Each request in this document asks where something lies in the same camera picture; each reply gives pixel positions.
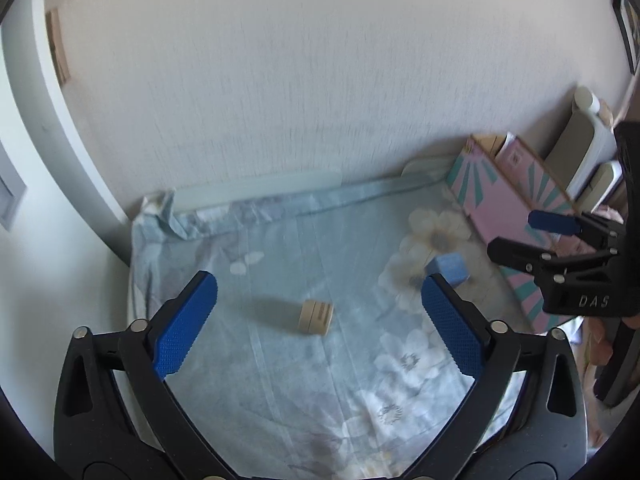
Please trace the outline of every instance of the metal screw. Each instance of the metal screw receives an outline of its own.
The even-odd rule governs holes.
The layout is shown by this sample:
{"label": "metal screw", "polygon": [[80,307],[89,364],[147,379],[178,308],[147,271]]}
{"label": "metal screw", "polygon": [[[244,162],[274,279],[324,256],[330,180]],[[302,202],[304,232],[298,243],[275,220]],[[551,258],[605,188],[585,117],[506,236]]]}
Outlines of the metal screw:
{"label": "metal screw", "polygon": [[89,333],[89,329],[85,326],[79,326],[74,330],[74,339],[82,339]]}
{"label": "metal screw", "polygon": [[148,322],[146,321],[146,319],[137,319],[133,323],[131,323],[129,328],[132,332],[143,332],[144,330],[146,330],[147,325]]}
{"label": "metal screw", "polygon": [[492,321],[491,330],[493,330],[497,334],[506,334],[509,330],[509,327],[505,322],[498,320]]}
{"label": "metal screw", "polygon": [[564,339],[566,337],[564,332],[562,330],[560,330],[559,328],[552,328],[551,329],[551,335],[552,335],[552,337],[554,339],[558,339],[558,341],[562,341],[562,339]]}

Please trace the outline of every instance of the picture frame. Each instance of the picture frame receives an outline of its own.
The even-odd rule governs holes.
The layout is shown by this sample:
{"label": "picture frame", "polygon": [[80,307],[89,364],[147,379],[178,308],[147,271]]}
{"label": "picture frame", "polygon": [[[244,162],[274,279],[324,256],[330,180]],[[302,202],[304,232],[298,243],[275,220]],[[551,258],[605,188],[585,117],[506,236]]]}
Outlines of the picture frame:
{"label": "picture frame", "polygon": [[640,59],[640,16],[629,0],[613,0],[613,9],[625,42],[629,69],[635,74]]}

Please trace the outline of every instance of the finger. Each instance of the finger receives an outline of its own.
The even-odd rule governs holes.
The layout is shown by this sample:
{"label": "finger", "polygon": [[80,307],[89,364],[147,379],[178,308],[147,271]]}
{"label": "finger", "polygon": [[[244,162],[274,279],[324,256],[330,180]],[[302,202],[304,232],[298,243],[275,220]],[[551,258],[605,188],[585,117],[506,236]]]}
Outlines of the finger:
{"label": "finger", "polygon": [[609,362],[612,355],[613,348],[609,342],[604,340],[601,343],[596,343],[594,340],[591,341],[591,348],[589,352],[590,364],[595,366],[604,366]]}
{"label": "finger", "polygon": [[634,330],[638,330],[640,328],[640,314],[633,317],[623,317],[622,321],[625,323],[625,325]]}
{"label": "finger", "polygon": [[594,341],[596,343],[603,341],[605,336],[607,335],[607,331],[602,320],[598,317],[588,317],[587,324]]}

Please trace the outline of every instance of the textured wallpaper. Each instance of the textured wallpaper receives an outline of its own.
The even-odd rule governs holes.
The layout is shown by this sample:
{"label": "textured wallpaper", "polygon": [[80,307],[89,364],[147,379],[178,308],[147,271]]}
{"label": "textured wallpaper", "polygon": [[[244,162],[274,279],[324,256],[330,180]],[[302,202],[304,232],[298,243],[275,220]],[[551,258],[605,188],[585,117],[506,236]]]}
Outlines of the textured wallpaper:
{"label": "textured wallpaper", "polygon": [[544,152],[630,81],[611,0],[47,0],[116,199],[280,171],[358,181],[511,130]]}

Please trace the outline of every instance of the qr code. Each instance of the qr code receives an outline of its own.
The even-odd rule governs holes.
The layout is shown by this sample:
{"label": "qr code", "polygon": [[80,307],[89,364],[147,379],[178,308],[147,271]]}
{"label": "qr code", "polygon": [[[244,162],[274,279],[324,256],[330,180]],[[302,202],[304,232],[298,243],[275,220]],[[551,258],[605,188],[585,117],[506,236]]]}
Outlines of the qr code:
{"label": "qr code", "polygon": [[521,160],[522,160],[522,155],[520,155],[519,152],[513,152],[509,157],[509,162],[514,168],[520,163]]}

